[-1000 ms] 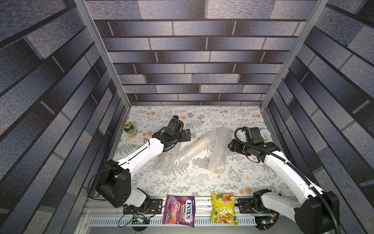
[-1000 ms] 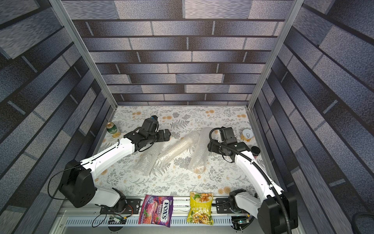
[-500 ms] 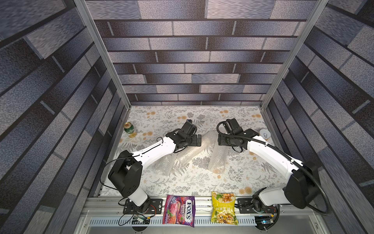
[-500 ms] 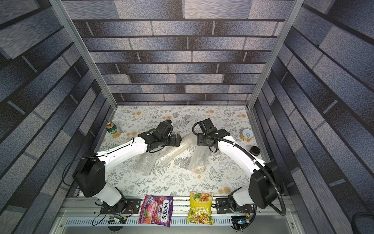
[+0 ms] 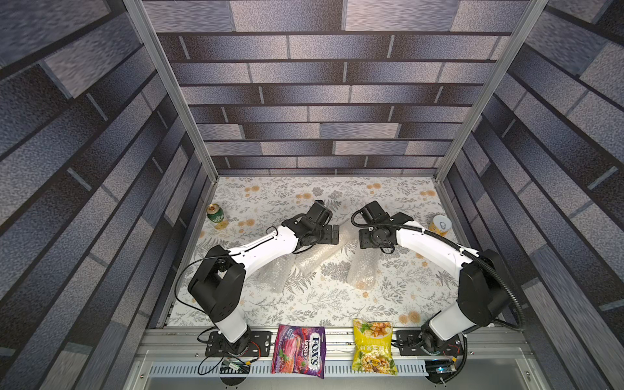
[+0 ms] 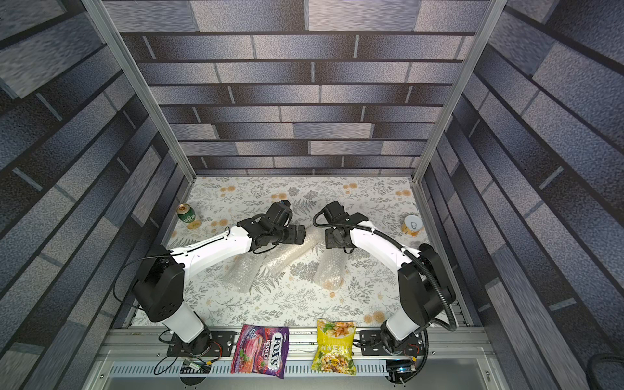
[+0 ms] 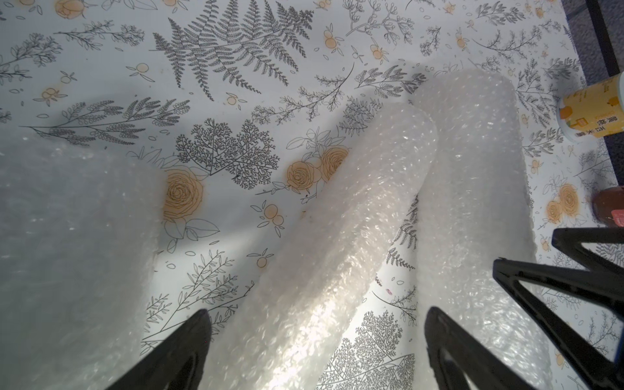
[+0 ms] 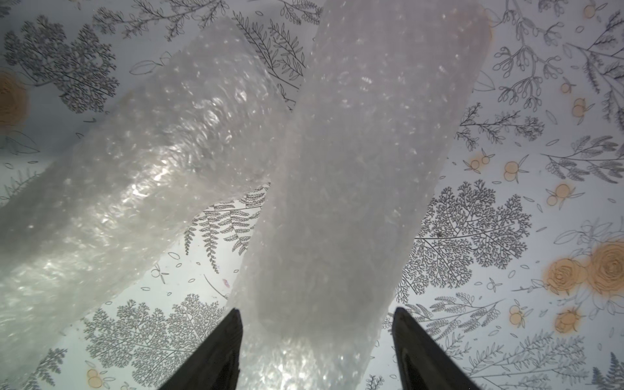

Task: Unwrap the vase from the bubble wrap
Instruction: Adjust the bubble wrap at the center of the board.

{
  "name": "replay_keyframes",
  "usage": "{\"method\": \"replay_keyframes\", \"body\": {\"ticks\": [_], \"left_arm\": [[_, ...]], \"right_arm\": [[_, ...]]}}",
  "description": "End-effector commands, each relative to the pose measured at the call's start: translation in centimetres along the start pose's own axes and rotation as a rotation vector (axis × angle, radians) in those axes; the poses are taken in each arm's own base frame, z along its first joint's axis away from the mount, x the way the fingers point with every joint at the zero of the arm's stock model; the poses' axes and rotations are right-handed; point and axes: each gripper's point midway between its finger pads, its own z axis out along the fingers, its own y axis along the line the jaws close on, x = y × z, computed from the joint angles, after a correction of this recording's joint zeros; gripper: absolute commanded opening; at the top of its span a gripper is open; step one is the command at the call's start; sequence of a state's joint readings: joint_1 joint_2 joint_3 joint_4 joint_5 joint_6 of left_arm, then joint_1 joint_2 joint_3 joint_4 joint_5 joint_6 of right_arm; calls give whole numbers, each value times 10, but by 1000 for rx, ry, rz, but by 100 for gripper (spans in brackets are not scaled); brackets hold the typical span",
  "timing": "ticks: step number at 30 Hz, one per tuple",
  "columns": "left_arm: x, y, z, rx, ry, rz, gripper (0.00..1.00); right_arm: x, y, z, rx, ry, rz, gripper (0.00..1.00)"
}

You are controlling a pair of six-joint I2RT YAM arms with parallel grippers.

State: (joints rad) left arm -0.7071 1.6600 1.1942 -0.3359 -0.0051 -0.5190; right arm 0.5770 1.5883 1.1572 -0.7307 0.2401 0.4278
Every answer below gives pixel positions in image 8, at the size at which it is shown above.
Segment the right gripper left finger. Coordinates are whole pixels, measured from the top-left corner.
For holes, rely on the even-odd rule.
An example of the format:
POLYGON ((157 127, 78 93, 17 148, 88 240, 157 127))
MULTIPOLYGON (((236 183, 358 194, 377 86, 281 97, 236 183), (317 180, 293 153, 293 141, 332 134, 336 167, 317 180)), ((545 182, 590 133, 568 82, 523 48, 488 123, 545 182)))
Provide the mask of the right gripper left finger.
POLYGON ((160 390, 234 390, 240 374, 243 323, 232 309, 160 390))

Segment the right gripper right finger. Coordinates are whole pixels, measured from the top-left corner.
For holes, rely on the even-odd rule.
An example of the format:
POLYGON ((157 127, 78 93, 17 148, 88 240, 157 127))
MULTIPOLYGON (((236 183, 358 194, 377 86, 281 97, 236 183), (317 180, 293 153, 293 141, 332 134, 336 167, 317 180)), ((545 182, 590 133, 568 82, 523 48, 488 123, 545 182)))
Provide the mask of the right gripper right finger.
POLYGON ((392 335, 404 390, 478 388, 403 307, 394 312, 392 335))

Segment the bubble wrap sheet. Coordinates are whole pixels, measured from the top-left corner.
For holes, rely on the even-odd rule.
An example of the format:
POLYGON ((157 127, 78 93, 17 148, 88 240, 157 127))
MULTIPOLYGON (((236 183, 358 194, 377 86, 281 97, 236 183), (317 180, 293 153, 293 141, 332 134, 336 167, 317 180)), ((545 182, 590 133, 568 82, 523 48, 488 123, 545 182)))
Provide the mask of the bubble wrap sheet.
POLYGON ((476 1, 328 1, 228 305, 240 389, 354 389, 491 41, 476 1))

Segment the bubble wrap roll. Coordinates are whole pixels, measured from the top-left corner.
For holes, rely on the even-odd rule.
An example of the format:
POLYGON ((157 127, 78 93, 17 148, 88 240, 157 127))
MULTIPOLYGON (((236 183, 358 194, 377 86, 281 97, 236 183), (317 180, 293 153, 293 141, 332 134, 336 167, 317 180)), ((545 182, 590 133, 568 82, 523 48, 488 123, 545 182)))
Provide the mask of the bubble wrap roll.
POLYGON ((203 30, 1 209, 1 380, 141 278, 208 206, 268 182, 288 109, 230 19, 203 30))

